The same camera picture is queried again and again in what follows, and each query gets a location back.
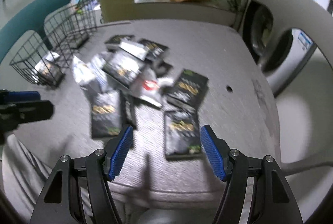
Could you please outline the white blue text packet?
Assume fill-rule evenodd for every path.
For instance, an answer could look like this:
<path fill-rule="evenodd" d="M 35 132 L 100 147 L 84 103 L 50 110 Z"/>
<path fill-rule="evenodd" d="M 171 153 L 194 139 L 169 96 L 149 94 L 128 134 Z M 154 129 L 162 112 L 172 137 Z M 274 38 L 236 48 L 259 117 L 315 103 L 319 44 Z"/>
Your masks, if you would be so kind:
<path fill-rule="evenodd" d="M 109 52 L 101 52 L 85 63 L 77 56 L 73 57 L 72 72 L 74 80 L 79 85 L 86 85 L 89 82 L 97 82 L 102 93 L 112 89 L 108 82 L 107 74 L 102 70 L 106 59 L 111 57 Z"/>

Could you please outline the washing machine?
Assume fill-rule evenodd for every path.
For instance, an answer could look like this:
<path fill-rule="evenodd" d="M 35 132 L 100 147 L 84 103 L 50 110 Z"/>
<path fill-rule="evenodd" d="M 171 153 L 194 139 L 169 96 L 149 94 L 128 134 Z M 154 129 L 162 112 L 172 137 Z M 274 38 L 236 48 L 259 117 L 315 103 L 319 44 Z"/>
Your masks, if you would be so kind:
<path fill-rule="evenodd" d="M 332 13 L 332 0 L 314 0 Z M 273 24 L 269 11 L 261 4 L 250 1 L 244 16 L 243 40 L 255 62 L 266 47 Z M 314 42 L 301 30 L 293 28 L 281 38 L 277 50 L 263 71 L 275 96 L 279 95 L 304 67 L 316 50 Z"/>

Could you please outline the white sachet red logo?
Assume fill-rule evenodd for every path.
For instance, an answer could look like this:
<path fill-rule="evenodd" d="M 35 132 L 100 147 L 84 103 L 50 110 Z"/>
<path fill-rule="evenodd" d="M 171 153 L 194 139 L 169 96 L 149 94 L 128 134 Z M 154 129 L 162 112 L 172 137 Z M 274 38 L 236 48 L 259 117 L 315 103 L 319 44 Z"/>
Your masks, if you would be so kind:
<path fill-rule="evenodd" d="M 133 97 L 161 109 L 163 106 L 163 89 L 171 87 L 173 83 L 172 78 L 157 78 L 154 70 L 147 68 L 133 83 L 131 94 Z"/>

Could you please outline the teal chair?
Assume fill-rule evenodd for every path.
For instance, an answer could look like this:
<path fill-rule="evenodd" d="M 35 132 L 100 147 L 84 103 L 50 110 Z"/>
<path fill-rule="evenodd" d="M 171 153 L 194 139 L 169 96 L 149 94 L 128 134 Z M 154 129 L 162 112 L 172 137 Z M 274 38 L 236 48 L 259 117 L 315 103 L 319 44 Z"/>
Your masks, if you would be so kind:
<path fill-rule="evenodd" d="M 71 0 L 35 0 L 11 18 L 1 28 L 1 62 L 27 31 L 32 30 L 43 39 L 46 36 L 44 31 L 46 17 L 70 2 Z"/>

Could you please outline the grey chair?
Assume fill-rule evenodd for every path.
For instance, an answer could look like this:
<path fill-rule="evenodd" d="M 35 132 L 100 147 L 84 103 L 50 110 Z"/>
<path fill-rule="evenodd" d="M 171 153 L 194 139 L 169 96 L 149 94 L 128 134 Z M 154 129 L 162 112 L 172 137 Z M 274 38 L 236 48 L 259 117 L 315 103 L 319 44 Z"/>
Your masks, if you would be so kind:
<path fill-rule="evenodd" d="M 313 0 L 253 0 L 273 16 L 273 27 L 264 54 L 258 61 L 261 70 L 277 49 L 281 36 L 292 28 L 305 32 L 332 66 L 332 15 Z"/>

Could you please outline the black tissue pack side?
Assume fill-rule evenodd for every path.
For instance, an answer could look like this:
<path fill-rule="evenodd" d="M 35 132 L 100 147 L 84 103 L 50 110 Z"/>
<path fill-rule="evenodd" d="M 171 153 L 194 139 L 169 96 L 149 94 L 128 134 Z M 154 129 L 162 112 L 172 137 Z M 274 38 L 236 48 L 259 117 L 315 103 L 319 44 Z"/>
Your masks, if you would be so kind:
<path fill-rule="evenodd" d="M 124 123 L 137 129 L 137 119 L 135 114 L 134 98 L 130 94 L 122 93 Z"/>

